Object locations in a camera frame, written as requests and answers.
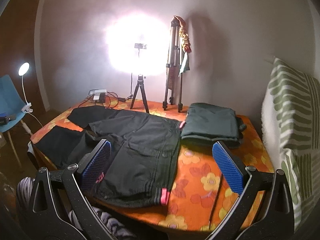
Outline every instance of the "black pants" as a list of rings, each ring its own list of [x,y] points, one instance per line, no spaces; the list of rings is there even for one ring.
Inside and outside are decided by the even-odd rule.
[[[89,108],[73,110],[68,119],[75,124],[81,120],[85,126],[85,119],[92,120],[96,109],[90,112]],[[63,169],[70,163],[78,163],[101,139],[107,139],[112,147],[111,157],[105,166],[104,179],[96,184],[92,195],[122,207],[160,204],[161,197],[171,190],[175,177],[180,122],[127,110],[108,112],[108,115],[103,112],[104,120],[89,123],[90,132],[56,126],[36,147]]]

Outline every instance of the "pink label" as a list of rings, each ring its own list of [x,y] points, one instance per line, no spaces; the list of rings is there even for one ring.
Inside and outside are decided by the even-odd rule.
[[[101,173],[99,178],[97,179],[96,183],[100,183],[103,180],[104,174]]]
[[[161,194],[161,205],[165,206],[168,204],[169,201],[170,192],[167,191],[167,189],[164,187],[162,188],[162,194]]]
[[[179,126],[179,128],[182,129],[183,126],[185,125],[185,123],[186,123],[186,121],[182,121],[181,124],[180,124],[180,126]]]

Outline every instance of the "wooden door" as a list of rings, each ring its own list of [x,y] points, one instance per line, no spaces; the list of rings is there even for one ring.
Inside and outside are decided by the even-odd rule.
[[[24,88],[35,116],[45,113],[35,68],[34,31],[39,0],[10,0],[0,16],[0,76],[10,75],[24,101],[18,70],[30,63],[24,75]]]

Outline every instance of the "lamp head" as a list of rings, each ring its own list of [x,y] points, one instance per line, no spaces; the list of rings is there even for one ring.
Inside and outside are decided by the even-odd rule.
[[[22,66],[19,68],[19,76],[23,76],[29,69],[29,63],[23,63]]]

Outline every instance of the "table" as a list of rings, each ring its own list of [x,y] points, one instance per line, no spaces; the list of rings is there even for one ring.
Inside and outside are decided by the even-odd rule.
[[[117,103],[115,98],[111,98],[110,101],[111,106],[115,106]],[[36,132],[31,137],[32,143],[37,143],[55,125],[71,130],[82,131],[82,128],[67,119],[71,111],[80,104],[81,107],[94,105],[94,103],[83,101],[63,112]],[[119,102],[115,109],[129,110],[130,104],[131,101],[125,103]],[[179,121],[185,119],[188,109],[184,107],[183,111],[178,113],[177,106],[169,105],[167,111],[164,111],[162,109],[162,103],[151,101],[148,101],[148,106],[150,114],[177,119]],[[145,112],[141,100],[136,100],[133,110]],[[238,149],[231,150],[231,152],[239,156],[245,165],[253,165],[259,171],[263,172],[274,172],[268,153],[249,118],[246,116],[239,117],[241,117],[247,125],[247,129],[243,132],[244,141],[241,146]],[[34,150],[39,166],[46,166],[49,170],[56,170],[55,165],[48,157],[35,147]],[[220,193],[217,195],[219,182],[220,170],[212,158],[212,149],[206,147],[192,147],[191,149],[182,144],[178,158],[177,174],[167,206],[130,209],[111,206],[90,196],[89,200],[92,204],[95,202],[102,204],[123,215],[152,225],[189,231],[213,231],[228,213],[238,196],[231,191],[225,179],[223,179]],[[243,224],[243,228],[251,225],[263,195],[264,192],[257,194],[254,204]],[[217,205],[209,226],[211,209],[215,198],[218,198]]]

